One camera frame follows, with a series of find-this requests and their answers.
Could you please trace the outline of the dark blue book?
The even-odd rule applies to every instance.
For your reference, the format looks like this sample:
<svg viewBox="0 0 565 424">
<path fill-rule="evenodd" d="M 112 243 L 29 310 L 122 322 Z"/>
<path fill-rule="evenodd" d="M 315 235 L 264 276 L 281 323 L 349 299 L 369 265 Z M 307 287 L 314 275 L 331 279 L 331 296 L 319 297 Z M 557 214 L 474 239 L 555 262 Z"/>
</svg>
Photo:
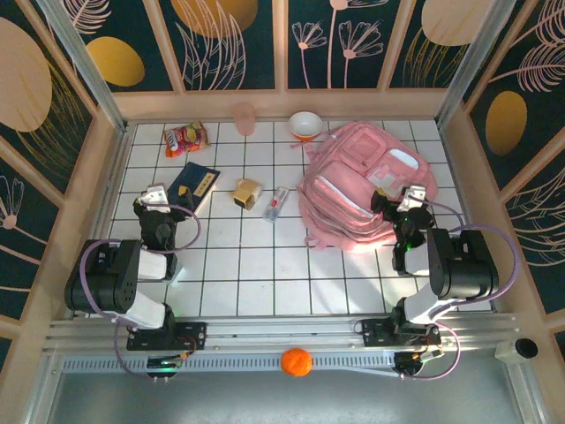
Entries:
<svg viewBox="0 0 565 424">
<path fill-rule="evenodd" d="M 167 191 L 170 204 L 181 206 L 181 197 L 178 196 L 178 188 L 187 186 L 191 191 L 194 204 L 194 214 L 198 214 L 201 207 L 207 201 L 207 197 L 215 188 L 215 183 L 221 176 L 221 172 L 212 168 L 189 162 L 182 169 Z"/>
</svg>

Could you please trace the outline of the pink backpack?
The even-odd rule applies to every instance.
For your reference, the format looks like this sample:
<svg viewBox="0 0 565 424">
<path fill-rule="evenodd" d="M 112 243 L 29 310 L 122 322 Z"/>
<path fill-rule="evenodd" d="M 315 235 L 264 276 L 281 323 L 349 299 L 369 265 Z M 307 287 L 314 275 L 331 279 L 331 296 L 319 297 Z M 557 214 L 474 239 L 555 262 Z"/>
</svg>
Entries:
<svg viewBox="0 0 565 424">
<path fill-rule="evenodd" d="M 372 211 L 376 193 L 391 202 L 401 202 L 403 189 L 411 186 L 422 186 L 430 201 L 438 194 L 424 157 L 368 122 L 334 129 L 318 147 L 305 146 L 305 152 L 310 163 L 298 186 L 298 206 L 305 245 L 316 250 L 364 253 L 394 243 L 393 224 Z"/>
</svg>

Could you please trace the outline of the small tan cardboard box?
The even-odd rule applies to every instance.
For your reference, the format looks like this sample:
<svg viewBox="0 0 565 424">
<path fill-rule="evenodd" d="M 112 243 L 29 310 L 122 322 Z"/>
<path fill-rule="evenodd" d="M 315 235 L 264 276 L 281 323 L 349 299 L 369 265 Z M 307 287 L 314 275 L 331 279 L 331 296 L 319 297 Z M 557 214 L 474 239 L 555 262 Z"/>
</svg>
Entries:
<svg viewBox="0 0 565 424">
<path fill-rule="evenodd" d="M 239 179 L 235 189 L 230 193 L 234 203 L 244 210 L 251 210 L 261 194 L 262 185 L 248 178 Z"/>
</svg>

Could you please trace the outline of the orange red snack bag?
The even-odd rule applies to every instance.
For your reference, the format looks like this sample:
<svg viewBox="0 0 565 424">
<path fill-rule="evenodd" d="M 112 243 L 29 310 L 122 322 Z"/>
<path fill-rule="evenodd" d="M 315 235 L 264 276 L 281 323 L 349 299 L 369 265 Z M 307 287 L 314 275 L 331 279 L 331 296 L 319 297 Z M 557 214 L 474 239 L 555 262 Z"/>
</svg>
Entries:
<svg viewBox="0 0 565 424">
<path fill-rule="evenodd" d="M 211 145 L 207 128 L 200 121 L 164 130 L 163 139 L 168 158 L 187 155 Z"/>
</svg>

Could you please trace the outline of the pink plastic cup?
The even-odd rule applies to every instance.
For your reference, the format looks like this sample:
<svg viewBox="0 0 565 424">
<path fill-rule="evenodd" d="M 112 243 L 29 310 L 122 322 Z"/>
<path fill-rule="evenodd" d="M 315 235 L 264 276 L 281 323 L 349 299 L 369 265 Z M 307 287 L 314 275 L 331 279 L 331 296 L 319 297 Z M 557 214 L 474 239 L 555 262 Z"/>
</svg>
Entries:
<svg viewBox="0 0 565 424">
<path fill-rule="evenodd" d="M 238 132 L 244 136 L 250 136 L 255 130 L 256 111 L 248 102 L 240 102 L 233 106 L 232 116 Z"/>
</svg>

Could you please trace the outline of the orange white bowl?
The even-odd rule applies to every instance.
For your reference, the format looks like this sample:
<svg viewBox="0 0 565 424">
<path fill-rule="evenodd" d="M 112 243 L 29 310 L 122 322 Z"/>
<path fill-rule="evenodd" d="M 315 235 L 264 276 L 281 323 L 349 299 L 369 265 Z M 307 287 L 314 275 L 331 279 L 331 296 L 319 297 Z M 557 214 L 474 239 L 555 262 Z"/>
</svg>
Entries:
<svg viewBox="0 0 565 424">
<path fill-rule="evenodd" d="M 299 111 L 288 121 L 290 133 L 301 142 L 316 138 L 323 131 L 320 117 L 310 111 Z"/>
</svg>

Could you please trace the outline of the right small circuit board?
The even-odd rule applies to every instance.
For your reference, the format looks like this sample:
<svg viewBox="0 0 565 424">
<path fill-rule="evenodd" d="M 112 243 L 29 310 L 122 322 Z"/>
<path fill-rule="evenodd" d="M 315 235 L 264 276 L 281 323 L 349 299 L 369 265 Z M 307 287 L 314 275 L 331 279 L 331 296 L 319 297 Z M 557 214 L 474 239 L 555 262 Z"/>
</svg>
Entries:
<svg viewBox="0 0 565 424">
<path fill-rule="evenodd" d="M 443 350 L 421 352 L 396 352 L 394 354 L 393 370 L 402 378 L 417 376 L 424 365 L 444 355 Z"/>
</svg>

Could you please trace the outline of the small circuit board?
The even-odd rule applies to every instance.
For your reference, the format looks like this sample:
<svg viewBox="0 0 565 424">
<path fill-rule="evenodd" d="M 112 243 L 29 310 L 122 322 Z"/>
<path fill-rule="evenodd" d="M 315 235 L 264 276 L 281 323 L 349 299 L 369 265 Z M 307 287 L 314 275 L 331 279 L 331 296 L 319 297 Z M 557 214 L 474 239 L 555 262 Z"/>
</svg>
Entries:
<svg viewBox="0 0 565 424">
<path fill-rule="evenodd" d="M 402 378 L 417 376 L 424 365 L 444 355 L 443 350 L 421 352 L 396 352 L 394 354 L 393 370 Z"/>
<path fill-rule="evenodd" d="M 147 376 L 155 382 L 163 380 L 167 383 L 173 378 L 178 369 L 184 364 L 182 355 L 172 355 L 164 357 L 150 356 L 147 358 Z"/>
</svg>

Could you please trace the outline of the left small circuit board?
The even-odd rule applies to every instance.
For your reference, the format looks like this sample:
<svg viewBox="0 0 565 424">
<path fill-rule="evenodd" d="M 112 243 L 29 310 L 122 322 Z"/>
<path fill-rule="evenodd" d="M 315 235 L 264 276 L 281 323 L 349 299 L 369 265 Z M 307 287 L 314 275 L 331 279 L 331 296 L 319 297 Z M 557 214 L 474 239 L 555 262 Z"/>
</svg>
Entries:
<svg viewBox="0 0 565 424">
<path fill-rule="evenodd" d="M 173 378 L 178 369 L 184 364 L 182 355 L 172 355 L 164 357 L 150 356 L 147 358 L 147 376 L 155 382 L 163 380 L 167 383 Z"/>
</svg>

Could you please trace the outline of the grey block with black knob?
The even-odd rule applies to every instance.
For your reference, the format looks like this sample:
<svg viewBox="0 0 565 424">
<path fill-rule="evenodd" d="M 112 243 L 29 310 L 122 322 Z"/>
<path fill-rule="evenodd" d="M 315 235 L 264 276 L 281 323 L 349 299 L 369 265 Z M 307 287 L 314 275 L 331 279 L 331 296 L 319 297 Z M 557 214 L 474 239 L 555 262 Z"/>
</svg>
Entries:
<svg viewBox="0 0 565 424">
<path fill-rule="evenodd" d="M 536 343 L 529 338 L 517 338 L 497 344 L 494 357 L 507 364 L 523 363 L 539 354 Z"/>
</svg>

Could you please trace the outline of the orange ball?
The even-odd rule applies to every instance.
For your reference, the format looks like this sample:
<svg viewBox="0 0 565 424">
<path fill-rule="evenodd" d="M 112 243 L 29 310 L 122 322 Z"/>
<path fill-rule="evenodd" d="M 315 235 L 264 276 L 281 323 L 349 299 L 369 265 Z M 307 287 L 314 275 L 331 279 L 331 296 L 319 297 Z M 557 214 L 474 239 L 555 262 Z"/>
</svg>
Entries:
<svg viewBox="0 0 565 424">
<path fill-rule="evenodd" d="M 312 355 L 300 348 L 290 349 L 282 354 L 281 369 L 287 375 L 303 377 L 308 375 L 313 368 Z"/>
</svg>

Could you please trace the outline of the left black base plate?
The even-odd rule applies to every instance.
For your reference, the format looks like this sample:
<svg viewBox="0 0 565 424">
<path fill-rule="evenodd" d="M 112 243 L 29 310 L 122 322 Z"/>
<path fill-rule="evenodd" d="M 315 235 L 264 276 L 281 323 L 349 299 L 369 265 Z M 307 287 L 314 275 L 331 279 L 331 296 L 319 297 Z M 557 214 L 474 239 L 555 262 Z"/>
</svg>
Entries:
<svg viewBox="0 0 565 424">
<path fill-rule="evenodd" d="M 174 328 L 138 330 L 130 334 L 130 352 L 198 351 L 205 349 L 207 325 L 204 322 L 178 322 Z"/>
</svg>

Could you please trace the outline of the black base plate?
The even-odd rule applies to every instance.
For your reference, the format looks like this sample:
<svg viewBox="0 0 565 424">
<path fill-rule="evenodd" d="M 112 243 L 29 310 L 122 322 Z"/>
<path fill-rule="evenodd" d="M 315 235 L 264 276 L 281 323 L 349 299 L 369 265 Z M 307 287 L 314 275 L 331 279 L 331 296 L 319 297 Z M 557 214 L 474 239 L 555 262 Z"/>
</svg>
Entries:
<svg viewBox="0 0 565 424">
<path fill-rule="evenodd" d="M 427 347 L 441 345 L 439 328 L 434 324 L 394 323 L 391 318 L 361 321 L 365 347 Z"/>
<path fill-rule="evenodd" d="M 205 349 L 207 325 L 204 322 L 178 322 L 174 328 L 138 330 L 130 334 L 130 352 L 198 351 Z"/>
</svg>

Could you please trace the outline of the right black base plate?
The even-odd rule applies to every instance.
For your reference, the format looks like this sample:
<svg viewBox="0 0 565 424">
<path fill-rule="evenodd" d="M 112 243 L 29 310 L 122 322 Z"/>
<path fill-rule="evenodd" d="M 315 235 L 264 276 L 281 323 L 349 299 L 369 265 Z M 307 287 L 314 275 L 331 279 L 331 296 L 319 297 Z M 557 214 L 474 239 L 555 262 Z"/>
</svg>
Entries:
<svg viewBox="0 0 565 424">
<path fill-rule="evenodd" d="M 361 321 L 365 347 L 427 347 L 441 345 L 439 328 L 434 324 L 394 323 L 391 318 Z"/>
</svg>

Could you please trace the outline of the aluminium mounting rail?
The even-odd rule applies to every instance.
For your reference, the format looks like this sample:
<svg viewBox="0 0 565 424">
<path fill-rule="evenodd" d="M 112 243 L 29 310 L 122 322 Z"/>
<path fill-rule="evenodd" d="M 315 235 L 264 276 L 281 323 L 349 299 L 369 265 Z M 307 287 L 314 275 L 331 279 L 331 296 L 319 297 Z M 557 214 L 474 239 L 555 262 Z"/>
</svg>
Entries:
<svg viewBox="0 0 565 424">
<path fill-rule="evenodd" d="M 205 352 L 284 352 L 293 347 L 309 352 L 346 352 L 364 348 L 359 334 L 362 315 L 205 318 Z M 458 335 L 464 350 L 494 347 L 517 338 L 512 314 L 471 312 L 447 314 L 440 323 Z M 44 352 L 104 353 L 113 350 L 114 325 L 101 318 L 52 322 Z"/>
</svg>

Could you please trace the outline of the aluminium frame post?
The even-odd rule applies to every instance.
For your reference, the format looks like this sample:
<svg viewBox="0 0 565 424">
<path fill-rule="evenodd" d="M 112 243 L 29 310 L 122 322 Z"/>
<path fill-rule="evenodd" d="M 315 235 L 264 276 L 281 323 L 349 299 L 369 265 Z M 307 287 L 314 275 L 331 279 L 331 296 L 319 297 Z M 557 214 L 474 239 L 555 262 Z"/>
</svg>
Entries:
<svg viewBox="0 0 565 424">
<path fill-rule="evenodd" d="M 509 20 L 515 4 L 516 0 L 493 1 L 475 39 L 466 50 L 463 60 L 448 87 L 446 97 L 435 117 L 440 132 L 444 130 L 459 107 L 464 93 L 478 73 L 480 66 L 485 62 L 501 30 Z"/>
<path fill-rule="evenodd" d="M 59 0 L 36 0 L 51 23 L 65 50 L 74 60 L 78 71 L 86 81 L 94 98 L 119 135 L 125 134 L 124 118 L 117 107 L 108 85 L 98 72 L 87 47 L 75 30 Z"/>
</svg>

